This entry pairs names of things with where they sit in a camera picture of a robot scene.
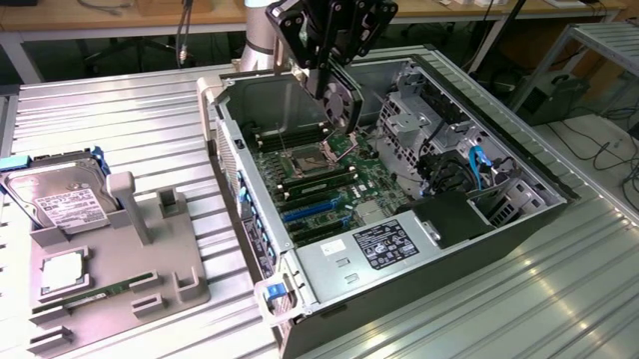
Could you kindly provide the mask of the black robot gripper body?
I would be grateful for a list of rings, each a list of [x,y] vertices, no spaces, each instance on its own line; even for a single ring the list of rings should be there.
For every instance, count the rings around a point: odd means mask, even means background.
[[[337,31],[334,45],[343,45],[355,1],[302,1],[309,20],[309,37],[322,45],[330,31]]]

